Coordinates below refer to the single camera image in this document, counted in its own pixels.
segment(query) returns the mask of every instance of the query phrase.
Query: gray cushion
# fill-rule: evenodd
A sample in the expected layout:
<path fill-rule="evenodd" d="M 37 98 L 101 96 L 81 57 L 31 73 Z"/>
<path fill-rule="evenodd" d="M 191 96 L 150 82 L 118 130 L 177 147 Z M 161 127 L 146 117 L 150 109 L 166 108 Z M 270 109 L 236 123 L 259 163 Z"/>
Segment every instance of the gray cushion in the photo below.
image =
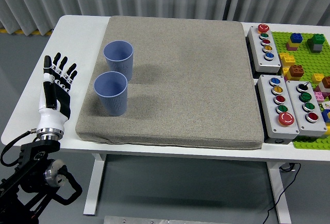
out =
<path fill-rule="evenodd" d="M 108 116 L 93 90 L 109 71 L 104 46 L 134 47 L 128 108 Z M 113 16 L 78 118 L 82 140 L 109 144 L 259 149 L 263 129 L 238 22 Z"/>

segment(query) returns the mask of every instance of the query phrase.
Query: blue button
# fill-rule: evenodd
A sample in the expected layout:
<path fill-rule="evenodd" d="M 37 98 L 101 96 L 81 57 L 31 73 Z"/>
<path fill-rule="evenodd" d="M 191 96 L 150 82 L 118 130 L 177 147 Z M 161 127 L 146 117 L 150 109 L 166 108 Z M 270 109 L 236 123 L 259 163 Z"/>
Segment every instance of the blue button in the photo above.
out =
<path fill-rule="evenodd" d="M 281 81 L 275 77 L 273 77 L 272 79 L 269 80 L 269 84 L 271 86 L 277 86 L 281 83 Z"/>
<path fill-rule="evenodd" d="M 274 54 L 272 53 L 266 53 L 264 58 L 267 60 L 267 61 L 272 61 L 274 59 Z"/>

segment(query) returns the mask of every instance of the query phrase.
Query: red emergency stop button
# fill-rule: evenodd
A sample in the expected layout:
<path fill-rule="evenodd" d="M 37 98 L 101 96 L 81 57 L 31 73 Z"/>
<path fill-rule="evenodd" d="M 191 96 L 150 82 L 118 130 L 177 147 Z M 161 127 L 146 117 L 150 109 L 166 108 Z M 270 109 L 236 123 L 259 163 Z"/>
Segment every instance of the red emergency stop button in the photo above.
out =
<path fill-rule="evenodd" d="M 289 112 L 282 112 L 278 116 L 278 121 L 284 126 L 289 126 L 289 125 L 292 125 L 294 123 L 294 117 Z"/>
<path fill-rule="evenodd" d="M 306 120 L 309 121 L 310 123 L 314 124 L 319 120 L 319 117 L 317 116 L 316 113 L 310 112 L 306 114 Z"/>
<path fill-rule="evenodd" d="M 260 32 L 260 33 L 265 33 L 265 32 L 267 32 L 269 30 L 269 26 L 268 25 L 266 25 L 266 24 L 259 24 L 258 25 L 258 31 Z"/>

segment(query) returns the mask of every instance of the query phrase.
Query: yellow lego brick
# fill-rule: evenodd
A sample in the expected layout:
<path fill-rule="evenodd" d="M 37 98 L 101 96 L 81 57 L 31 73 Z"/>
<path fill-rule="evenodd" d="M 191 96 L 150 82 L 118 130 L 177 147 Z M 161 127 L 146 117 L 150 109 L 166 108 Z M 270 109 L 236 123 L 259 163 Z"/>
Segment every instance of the yellow lego brick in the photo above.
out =
<path fill-rule="evenodd" d="M 324 133 L 324 135 L 330 135 L 330 123 L 325 123 L 327 131 Z"/>
<path fill-rule="evenodd" d="M 314 73 L 312 76 L 311 76 L 311 80 L 314 84 L 319 84 L 322 79 L 324 78 L 324 75 L 323 74 L 319 74 L 319 73 Z"/>
<path fill-rule="evenodd" d="M 293 77 L 290 74 L 290 71 L 287 72 L 287 74 L 285 75 L 287 77 L 288 81 L 299 81 L 301 77 Z"/>
<path fill-rule="evenodd" d="M 300 46 L 300 43 L 292 43 L 291 42 L 291 39 L 289 39 L 288 44 L 289 44 L 290 47 L 296 47 L 296 48 L 298 48 Z"/>
<path fill-rule="evenodd" d="M 288 71 L 289 71 L 289 68 L 282 68 L 282 76 L 285 76 Z"/>
<path fill-rule="evenodd" d="M 289 68 L 291 65 L 295 65 L 295 59 L 293 55 L 288 53 L 279 53 L 278 55 L 283 68 Z"/>

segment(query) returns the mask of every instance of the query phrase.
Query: gray control box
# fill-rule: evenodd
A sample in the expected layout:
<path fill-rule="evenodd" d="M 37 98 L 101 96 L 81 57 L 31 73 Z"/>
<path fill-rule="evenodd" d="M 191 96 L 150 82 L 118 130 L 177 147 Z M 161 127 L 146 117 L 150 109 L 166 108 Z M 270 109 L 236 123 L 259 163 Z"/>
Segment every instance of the gray control box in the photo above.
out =
<path fill-rule="evenodd" d="M 276 79 L 277 84 L 272 85 L 271 79 Z M 268 139 L 266 143 L 288 144 L 299 135 L 298 124 L 294 116 L 293 107 L 291 105 L 290 96 L 284 82 L 283 76 L 261 75 L 257 82 L 262 110 L 265 117 Z M 283 91 L 278 94 L 285 98 L 283 105 L 287 108 L 286 113 L 292 116 L 293 123 L 290 125 L 282 125 L 279 121 L 280 114 L 276 111 L 279 104 L 275 103 L 275 94 L 272 93 L 274 86 L 280 87 Z"/>
<path fill-rule="evenodd" d="M 257 72 L 260 73 L 277 73 L 281 67 L 281 62 L 278 57 L 275 42 L 272 36 L 272 32 L 268 30 L 268 40 L 270 41 L 270 46 L 272 47 L 272 54 L 274 58 L 272 61 L 265 59 L 265 52 L 262 51 L 263 45 L 261 44 L 260 34 L 258 33 L 258 27 L 250 27 L 247 38 L 250 42 L 251 52 L 253 56 L 254 67 Z"/>
<path fill-rule="evenodd" d="M 309 93 L 311 96 L 311 100 L 307 101 L 309 103 L 312 103 L 312 105 L 315 107 L 312 111 L 305 111 L 303 108 L 303 105 L 305 102 L 300 100 L 300 96 L 302 93 L 298 92 L 297 86 L 299 84 L 305 84 L 308 88 L 305 90 L 306 93 Z M 315 98 L 313 88 L 310 84 L 310 82 L 306 81 L 287 81 L 286 82 L 287 89 L 289 91 L 289 95 L 291 98 L 292 106 L 294 109 L 294 114 L 296 116 L 297 122 L 298 122 L 298 128 L 299 128 L 299 136 L 310 136 L 310 137 L 320 137 L 322 136 L 327 128 L 325 125 L 325 122 L 323 120 L 318 102 Z M 315 123 L 311 123 L 306 119 L 306 115 L 308 113 L 314 113 L 318 116 L 318 120 L 315 121 Z"/>

